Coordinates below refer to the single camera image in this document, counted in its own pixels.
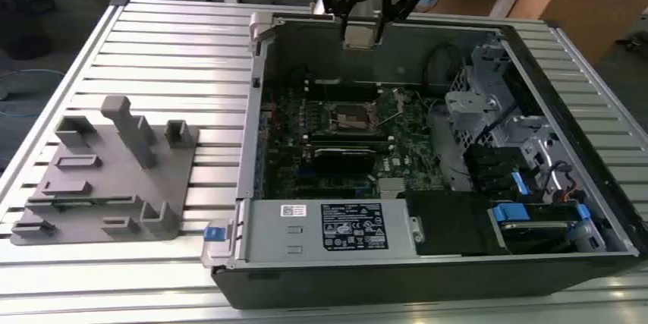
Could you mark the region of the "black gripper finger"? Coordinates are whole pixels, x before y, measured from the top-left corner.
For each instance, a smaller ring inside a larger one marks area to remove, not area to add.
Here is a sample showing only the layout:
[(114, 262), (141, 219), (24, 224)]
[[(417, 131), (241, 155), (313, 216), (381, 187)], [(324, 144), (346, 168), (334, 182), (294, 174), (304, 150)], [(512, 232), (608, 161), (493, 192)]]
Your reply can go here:
[(337, 16), (340, 18), (340, 40), (344, 41), (346, 37), (346, 27), (349, 13), (356, 5), (357, 0), (340, 0), (337, 7)]
[(400, 14), (400, 3), (393, 0), (381, 0), (381, 15), (377, 21), (374, 42), (381, 41), (385, 26), (393, 22)]

